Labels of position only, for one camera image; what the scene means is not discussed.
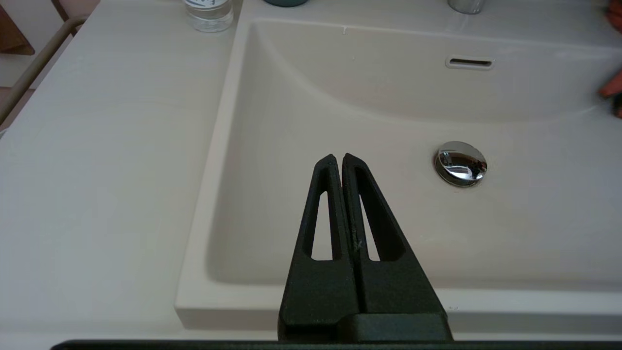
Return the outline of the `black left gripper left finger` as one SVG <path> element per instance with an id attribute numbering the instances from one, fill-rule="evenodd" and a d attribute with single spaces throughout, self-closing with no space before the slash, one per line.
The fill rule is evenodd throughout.
<path id="1" fill-rule="evenodd" d="M 332 259 L 312 257 L 322 193 L 328 195 Z M 350 230 L 338 162 L 330 154 L 313 169 L 280 309 L 280 341 L 333 341 L 338 324 L 359 312 Z"/>

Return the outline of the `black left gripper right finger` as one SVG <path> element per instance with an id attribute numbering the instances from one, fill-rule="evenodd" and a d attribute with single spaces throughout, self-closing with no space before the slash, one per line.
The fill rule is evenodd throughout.
<path id="1" fill-rule="evenodd" d="M 363 312 L 444 316 L 445 309 L 370 168 L 350 153 L 342 162 L 342 188 Z"/>

